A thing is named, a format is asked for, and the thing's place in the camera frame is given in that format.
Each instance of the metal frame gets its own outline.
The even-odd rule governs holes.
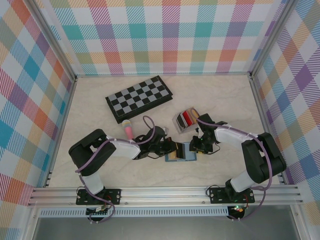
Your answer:
[[[35,3],[34,0],[23,0],[24,4],[30,11],[31,15],[35,19],[36,23],[39,25],[41,32],[45,36],[46,40],[48,41],[50,47],[54,51],[55,55],[57,56],[58,60],[60,61],[61,65],[63,66],[66,74],[70,79],[74,82],[76,81],[76,74],[73,71],[64,51],[62,50],[61,46],[58,43],[54,33],[51,30],[51,27],[48,25],[45,17],[41,13],[41,10],[38,7],[38,4]]]
[[[248,73],[246,71],[233,71],[233,72],[216,72],[216,73],[203,73],[203,74],[190,74],[190,73],[159,73],[161,76],[239,76],[239,75],[247,75]],[[119,77],[140,77],[140,76],[154,76],[151,74],[126,74],[121,75],[119,74]],[[110,74],[100,74],[100,75],[84,75],[79,74],[77,75],[79,79],[81,78],[114,78],[117,77],[116,74],[110,75]]]
[[[253,78],[257,75],[257,73],[263,66],[264,62],[266,61],[272,47],[278,40],[278,37],[280,36],[282,30],[284,29],[291,13],[296,8],[296,5],[298,4],[298,2],[299,0],[288,0],[287,3],[285,4],[280,17],[276,21],[264,48],[262,49],[257,61],[255,62],[255,65],[252,68],[251,74]]]
[[[68,100],[68,103],[67,103],[66,108],[65,108],[65,113],[64,113],[64,116],[63,116],[63,119],[62,119],[62,123],[61,123],[61,127],[60,127],[60,130],[59,130],[57,139],[56,139],[56,144],[54,146],[54,150],[53,150],[53,153],[52,153],[51,161],[49,163],[49,168],[48,168],[47,172],[45,173],[46,177],[44,177],[43,180],[42,180],[42,184],[41,185],[44,186],[44,187],[47,185],[47,181],[50,180],[49,179],[50,173],[52,173],[52,171],[54,170],[54,166],[55,166],[55,163],[56,163],[59,147],[60,147],[60,144],[61,144],[61,140],[62,140],[62,137],[63,137],[63,134],[64,134],[64,130],[65,130],[65,127],[66,127],[69,111],[70,111],[70,108],[71,108],[72,100],[74,99],[76,87],[77,87],[77,79],[75,79],[75,81],[72,83],[69,100]]]
[[[40,218],[87,218],[87,209],[84,207],[58,207],[37,208],[40,210]],[[109,217],[112,211],[96,213],[98,217]],[[212,217],[228,216],[227,206],[162,206],[162,207],[117,207],[113,218],[154,218],[154,217]]]
[[[116,205],[116,208],[235,205],[234,203],[210,204],[210,199],[206,196],[206,190],[206,186],[122,187],[120,205]],[[253,193],[255,203],[250,205],[258,205],[263,197],[263,192],[254,190]],[[81,206],[76,205],[76,198],[76,187],[35,188],[29,201],[29,207],[79,208]],[[299,205],[302,203],[303,200],[296,185],[272,185],[267,191],[264,201],[265,205]]]
[[[23,235],[21,236],[22,240],[32,240],[36,231],[38,219],[40,216],[41,210],[39,208],[33,208],[31,209],[29,213],[29,219],[27,222],[27,225],[25,227],[25,231],[23,232]]]
[[[63,43],[63,46],[65,50],[68,52],[70,58],[73,61],[73,68],[77,72],[77,74],[84,74],[83,68],[79,62],[79,59],[76,56],[76,53],[74,49],[71,46],[71,43],[68,40],[68,37],[62,27],[62,24],[60,23],[58,16],[53,8],[53,6],[50,3],[50,0],[41,0],[42,4],[46,10],[46,12],[50,16],[50,20],[52,21],[53,25],[55,26],[55,29],[57,33],[59,34],[61,40],[60,42]]]
[[[262,127],[263,127],[264,131],[266,131],[267,133],[272,133],[270,124],[268,122],[267,115],[263,109],[262,99],[261,99],[261,96],[259,95],[259,91],[256,86],[256,83],[253,80],[253,77],[250,75],[248,76],[248,80],[249,80],[249,83],[250,83],[250,86],[252,89],[252,94],[254,97],[254,101],[255,101],[255,104],[258,109],[258,113],[259,113],[259,116],[260,116],[260,119],[262,122]],[[288,184],[286,186],[292,186],[292,185],[289,185],[289,180],[288,180],[288,177],[287,177],[287,174],[285,171],[282,172],[282,178],[283,178],[284,183]],[[296,228],[297,228],[297,231],[298,231],[300,238],[303,240],[311,240],[312,238],[309,234],[306,221],[303,217],[301,205],[292,204],[292,205],[290,205],[290,207],[291,207],[293,219],[294,219],[294,222],[295,222],[295,225],[296,225]]]

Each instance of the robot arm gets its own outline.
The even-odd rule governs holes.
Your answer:
[[[201,115],[199,119],[205,123],[224,125],[229,128],[208,126],[199,122],[199,136],[193,137],[190,143],[191,151],[196,150],[208,154],[210,147],[212,149],[212,144],[227,143],[243,152],[246,170],[225,183],[225,192],[230,201],[233,201],[237,196],[243,194],[243,191],[253,185],[260,184],[269,179],[269,168],[266,157],[261,147],[252,137],[230,129],[231,126],[226,122],[214,123],[208,114]],[[283,172],[287,168],[287,165],[271,134],[264,132],[259,135],[250,133],[250,135],[262,142],[270,159],[272,175],[275,176]]]
[[[146,135],[141,135],[133,140],[114,139],[105,134],[102,129],[96,129],[69,149],[69,155],[74,164],[81,168],[106,140],[114,139],[105,144],[96,154],[94,160],[83,170],[80,171],[81,177],[89,191],[97,195],[105,189],[98,170],[110,157],[126,157],[133,160],[139,160],[148,156],[149,153],[155,153],[159,157],[175,151],[176,143],[170,137],[166,138],[165,130],[155,126],[154,135],[150,141],[144,144],[145,140],[152,136],[153,129]]]
[[[225,183],[225,192],[230,201],[233,202],[237,196],[243,194],[243,191],[253,185],[269,179],[266,157],[263,155],[261,147],[252,137],[230,129],[231,126],[224,121],[213,122],[207,113],[201,115],[198,119],[216,126],[208,126],[199,122],[198,136],[193,136],[190,142],[190,151],[209,154],[213,152],[213,144],[227,143],[243,152],[246,170]],[[90,192],[96,195],[105,189],[99,177],[98,169],[111,156],[139,160],[147,157],[149,153],[155,153],[161,157],[177,149],[177,144],[170,137],[166,138],[167,134],[164,129],[155,126],[154,130],[154,136],[143,144],[139,143],[148,140],[152,135],[153,129],[146,135],[141,135],[131,141],[114,139],[105,144],[96,154],[94,160],[80,171],[83,181]],[[287,166],[273,137],[266,132],[259,135],[251,133],[251,135],[258,138],[266,149],[271,163],[272,175],[275,176],[283,172]],[[111,139],[111,137],[107,136],[103,130],[97,129],[77,142],[69,150],[74,164],[81,168],[93,156],[94,149],[97,149],[108,139]]]

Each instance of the pastel plaid pattern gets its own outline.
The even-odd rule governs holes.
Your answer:
[[[48,170],[72,81],[22,0],[0,0],[0,239]]]
[[[251,65],[250,65],[250,68],[249,68],[249,72],[251,72],[253,70],[253,68],[254,68],[254,66],[255,66],[255,64],[256,64],[256,62],[257,62],[257,60],[258,60],[258,58],[259,58],[259,56],[261,54],[261,51],[266,46],[266,44],[267,44],[267,42],[269,40],[270,34],[274,30],[275,24],[278,21],[282,11],[284,10],[287,1],[288,0],[281,0],[281,3],[280,3],[280,5],[279,5],[279,7],[278,7],[278,9],[277,9],[277,11],[276,11],[276,13],[274,15],[269,27],[268,27],[268,30],[265,32],[265,35],[264,35],[264,37],[263,37],[263,39],[262,39],[262,41],[260,43],[260,46],[259,46],[258,50],[256,51],[256,53],[254,55],[253,61],[252,61]]]
[[[301,186],[310,224],[320,226],[319,1],[299,1],[256,84],[290,183]]]
[[[275,2],[50,0],[55,16],[42,11],[85,75],[229,73],[248,71]]]

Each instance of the folding chess board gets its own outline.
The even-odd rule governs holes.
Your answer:
[[[106,97],[115,120],[133,118],[172,99],[172,92],[159,76]]]

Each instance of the box of colored items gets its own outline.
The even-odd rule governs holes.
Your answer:
[[[184,134],[184,133],[193,131],[198,127],[196,118],[198,118],[199,116],[195,111],[192,112],[193,113],[192,115],[191,109],[192,107],[177,113],[172,119],[173,125],[175,126],[179,134]]]

